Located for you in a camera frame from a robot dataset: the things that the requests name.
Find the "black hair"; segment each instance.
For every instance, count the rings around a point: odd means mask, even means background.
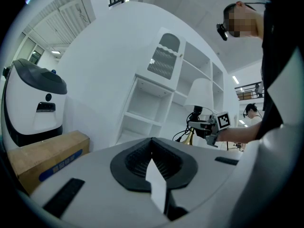
[[[248,104],[245,108],[246,114],[248,114],[248,112],[250,110],[253,110],[254,112],[257,112],[257,107],[255,106],[256,103],[253,104]]]
[[[229,19],[229,12],[231,12],[236,5],[237,5],[236,3],[231,3],[227,7],[225,7],[225,9],[224,9],[224,19]],[[252,10],[256,11],[253,7],[251,7],[247,4],[245,4],[245,5],[249,8],[251,8]]]

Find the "lamp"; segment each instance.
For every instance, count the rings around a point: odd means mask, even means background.
[[[184,107],[187,111],[192,112],[190,121],[197,121],[201,114],[212,115],[213,95],[211,81],[205,78],[194,80]],[[191,128],[188,137],[182,143],[192,145],[193,135],[194,128]]]

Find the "gray tabletop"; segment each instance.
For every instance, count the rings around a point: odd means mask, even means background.
[[[235,168],[214,159],[218,156],[239,159],[242,155],[240,152],[218,151],[160,140],[190,154],[198,163],[198,172],[191,183],[183,189],[172,191],[176,204],[188,211],[212,196]],[[110,171],[112,158],[140,141],[142,140],[123,143],[82,156],[41,183],[31,198],[43,206],[70,178],[79,178],[85,184],[62,215],[62,220],[86,228],[144,228],[167,224],[170,221],[154,205],[149,193],[126,190]]]

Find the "ear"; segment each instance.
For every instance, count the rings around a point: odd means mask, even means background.
[[[243,8],[246,6],[245,3],[241,2],[241,1],[236,2],[236,5],[239,7],[243,7]]]

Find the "cardboard box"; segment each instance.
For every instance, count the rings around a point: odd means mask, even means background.
[[[13,170],[31,194],[45,179],[89,153],[90,139],[74,131],[8,151]]]

